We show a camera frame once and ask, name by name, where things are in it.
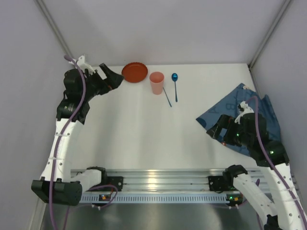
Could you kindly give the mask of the blue lettered placemat cloth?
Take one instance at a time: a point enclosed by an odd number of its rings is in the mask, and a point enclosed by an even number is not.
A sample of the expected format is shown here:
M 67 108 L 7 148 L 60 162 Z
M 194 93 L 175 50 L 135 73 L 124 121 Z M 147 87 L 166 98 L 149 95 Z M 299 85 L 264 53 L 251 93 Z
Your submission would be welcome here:
M 196 121 L 205 130 L 208 130 L 216 124 L 221 115 L 229 115 L 236 118 L 239 115 L 239 110 L 237 107 L 242 101 L 247 101 L 248 105 L 252 109 L 255 109 L 255 101 L 250 100 L 250 98 L 253 96 L 258 96 L 258 94 L 248 88 L 245 84 L 241 83 L 223 99 L 196 118 Z M 261 114 L 267 121 L 269 138 L 272 140 L 281 141 L 280 125 L 275 115 L 270 98 L 267 95 L 265 95 L 263 98 L 258 97 L 258 113 Z

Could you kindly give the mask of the pink plastic cup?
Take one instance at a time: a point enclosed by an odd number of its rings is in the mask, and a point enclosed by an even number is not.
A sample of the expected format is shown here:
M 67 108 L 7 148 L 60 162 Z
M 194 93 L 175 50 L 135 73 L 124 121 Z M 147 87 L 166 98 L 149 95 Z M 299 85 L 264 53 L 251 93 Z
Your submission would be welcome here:
M 165 77 L 161 72 L 156 71 L 150 74 L 149 80 L 153 94 L 160 95 L 162 93 L 164 87 L 164 79 Z

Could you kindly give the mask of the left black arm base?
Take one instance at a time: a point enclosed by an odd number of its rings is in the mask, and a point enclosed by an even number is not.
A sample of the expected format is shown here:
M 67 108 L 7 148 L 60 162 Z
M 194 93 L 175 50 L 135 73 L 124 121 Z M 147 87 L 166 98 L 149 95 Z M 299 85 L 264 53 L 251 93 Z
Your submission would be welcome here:
M 107 177 L 107 184 L 115 186 L 118 191 L 122 191 L 124 185 L 124 177 L 122 176 L 108 176 Z

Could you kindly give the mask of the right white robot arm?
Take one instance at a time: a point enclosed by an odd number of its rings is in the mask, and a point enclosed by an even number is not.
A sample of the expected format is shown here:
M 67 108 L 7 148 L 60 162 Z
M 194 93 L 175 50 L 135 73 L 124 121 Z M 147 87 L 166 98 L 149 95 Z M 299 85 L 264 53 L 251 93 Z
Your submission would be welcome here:
M 207 134 L 218 139 L 222 129 L 224 144 L 245 146 L 255 160 L 269 187 L 271 198 L 252 181 L 242 165 L 225 169 L 229 186 L 238 190 L 254 208 L 265 230 L 305 230 L 307 215 L 302 208 L 291 177 L 290 163 L 283 144 L 272 140 L 262 115 L 241 114 L 234 118 L 221 115 Z

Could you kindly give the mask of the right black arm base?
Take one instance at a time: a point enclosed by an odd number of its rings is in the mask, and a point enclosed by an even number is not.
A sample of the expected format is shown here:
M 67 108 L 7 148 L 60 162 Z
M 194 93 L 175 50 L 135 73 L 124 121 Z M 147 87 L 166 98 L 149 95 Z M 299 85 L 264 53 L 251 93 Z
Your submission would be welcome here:
M 208 177 L 209 190 L 216 193 L 222 193 L 228 190 L 227 184 L 222 176 Z

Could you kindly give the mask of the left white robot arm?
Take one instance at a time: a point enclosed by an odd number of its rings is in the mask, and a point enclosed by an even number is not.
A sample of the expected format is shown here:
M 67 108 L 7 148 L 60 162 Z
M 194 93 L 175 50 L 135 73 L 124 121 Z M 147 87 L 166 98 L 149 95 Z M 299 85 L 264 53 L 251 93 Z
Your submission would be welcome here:
M 77 152 L 77 140 L 90 110 L 89 102 L 120 86 L 124 76 L 113 72 L 104 63 L 97 71 L 71 69 L 64 74 L 63 99 L 57 107 L 56 133 L 52 149 L 40 179 L 33 180 L 32 191 L 45 203 L 76 206 L 82 194 L 96 185 L 105 185 L 105 168 L 92 166 L 72 177 L 71 164 Z

